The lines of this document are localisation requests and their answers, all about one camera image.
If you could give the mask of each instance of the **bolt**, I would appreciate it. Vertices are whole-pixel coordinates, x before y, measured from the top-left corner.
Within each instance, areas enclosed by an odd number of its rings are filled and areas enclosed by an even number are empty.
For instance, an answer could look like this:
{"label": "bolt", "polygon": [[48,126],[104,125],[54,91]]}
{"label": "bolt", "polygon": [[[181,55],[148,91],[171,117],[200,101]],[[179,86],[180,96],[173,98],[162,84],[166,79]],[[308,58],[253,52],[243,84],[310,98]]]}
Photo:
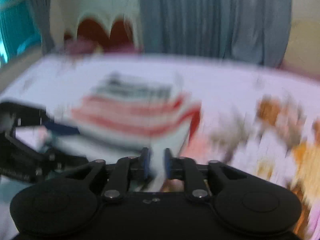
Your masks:
{"label": "bolt", "polygon": [[54,154],[49,155],[49,161],[54,161],[56,156]]}
{"label": "bolt", "polygon": [[145,204],[151,204],[152,200],[144,199],[142,200],[142,202]]}
{"label": "bolt", "polygon": [[41,168],[36,168],[36,175],[41,176],[42,175],[42,169]]}
{"label": "bolt", "polygon": [[103,195],[105,197],[107,197],[107,198],[112,199],[112,198],[119,197],[120,196],[120,192],[115,190],[115,189],[110,189],[110,190],[105,191]]}
{"label": "bolt", "polygon": [[208,193],[203,189],[196,189],[192,192],[193,196],[196,198],[203,198],[208,195]]}

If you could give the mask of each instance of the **curtain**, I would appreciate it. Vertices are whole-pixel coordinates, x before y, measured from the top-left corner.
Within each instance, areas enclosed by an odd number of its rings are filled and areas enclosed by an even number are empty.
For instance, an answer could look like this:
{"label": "curtain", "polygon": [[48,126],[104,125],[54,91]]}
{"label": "curtain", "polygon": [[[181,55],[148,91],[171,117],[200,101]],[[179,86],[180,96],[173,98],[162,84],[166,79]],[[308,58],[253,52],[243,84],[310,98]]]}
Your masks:
{"label": "curtain", "polygon": [[146,53],[281,63],[291,0],[140,0]]}
{"label": "curtain", "polygon": [[219,56],[220,0],[140,0],[147,53]]}
{"label": "curtain", "polygon": [[50,34],[50,2],[51,0],[29,0],[34,20],[41,33],[43,54],[47,54],[54,48],[54,41]]}

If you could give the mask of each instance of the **cream wall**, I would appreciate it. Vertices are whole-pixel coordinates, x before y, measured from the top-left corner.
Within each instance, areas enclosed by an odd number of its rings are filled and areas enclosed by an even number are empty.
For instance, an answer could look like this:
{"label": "cream wall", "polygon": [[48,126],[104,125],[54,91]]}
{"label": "cream wall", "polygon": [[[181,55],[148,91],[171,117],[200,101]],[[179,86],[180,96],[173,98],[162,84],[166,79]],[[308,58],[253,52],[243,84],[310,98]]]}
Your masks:
{"label": "cream wall", "polygon": [[292,0],[292,18],[320,20],[320,0]]}
{"label": "cream wall", "polygon": [[56,46],[63,44],[65,26],[59,0],[51,0],[50,32]]}
{"label": "cream wall", "polygon": [[86,16],[93,16],[111,29],[113,21],[125,16],[133,24],[135,44],[140,43],[139,0],[59,0],[64,25],[74,36],[78,23]]}

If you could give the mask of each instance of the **round black knob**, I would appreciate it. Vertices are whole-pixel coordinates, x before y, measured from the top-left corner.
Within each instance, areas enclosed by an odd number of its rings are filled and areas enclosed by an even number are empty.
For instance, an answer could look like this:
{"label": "round black knob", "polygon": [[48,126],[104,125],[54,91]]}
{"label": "round black knob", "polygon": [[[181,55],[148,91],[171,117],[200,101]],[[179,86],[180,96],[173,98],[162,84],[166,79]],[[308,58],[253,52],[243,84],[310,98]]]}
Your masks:
{"label": "round black knob", "polygon": [[288,231],[301,214],[301,203],[292,192],[260,179],[227,184],[213,205],[229,226],[259,236]]}
{"label": "round black knob", "polygon": [[81,229],[94,216],[96,196],[75,179],[51,179],[19,192],[10,213],[20,232],[57,236]]}

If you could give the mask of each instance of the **window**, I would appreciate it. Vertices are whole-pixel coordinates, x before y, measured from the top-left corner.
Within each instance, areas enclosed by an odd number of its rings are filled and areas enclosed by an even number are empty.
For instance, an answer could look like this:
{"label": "window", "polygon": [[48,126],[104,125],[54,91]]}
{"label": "window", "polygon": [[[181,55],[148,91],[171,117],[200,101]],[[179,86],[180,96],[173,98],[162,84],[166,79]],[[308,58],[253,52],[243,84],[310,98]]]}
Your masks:
{"label": "window", "polygon": [[27,0],[0,0],[0,67],[40,42]]}

